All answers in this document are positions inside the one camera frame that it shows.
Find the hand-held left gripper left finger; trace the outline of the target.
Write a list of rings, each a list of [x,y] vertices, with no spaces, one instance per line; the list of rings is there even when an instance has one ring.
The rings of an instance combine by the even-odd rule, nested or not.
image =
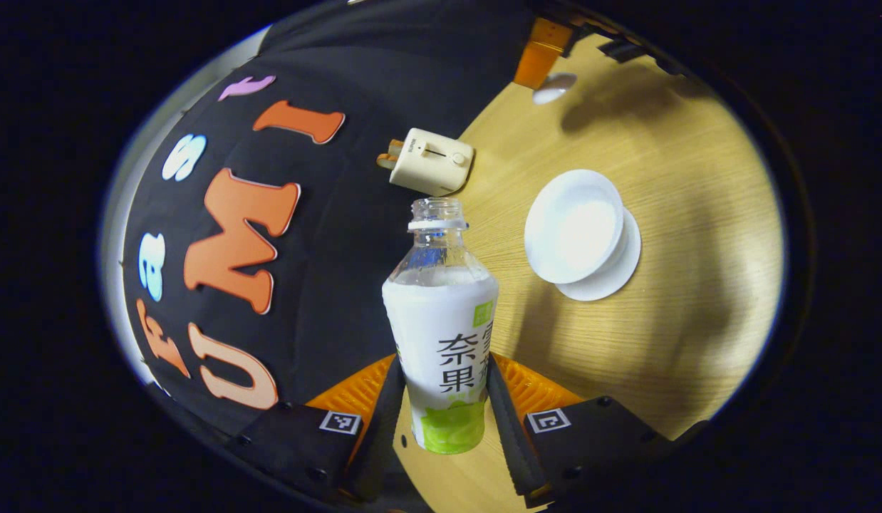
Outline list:
[[[393,452],[404,373],[389,355],[310,402],[281,402],[226,451],[281,486],[330,503],[373,502]]]

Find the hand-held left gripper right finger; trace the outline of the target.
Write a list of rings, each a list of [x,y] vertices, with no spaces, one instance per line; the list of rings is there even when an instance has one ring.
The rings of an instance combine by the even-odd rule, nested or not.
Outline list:
[[[675,448],[613,397],[581,398],[496,353],[487,392],[507,470],[527,507],[626,480]]]

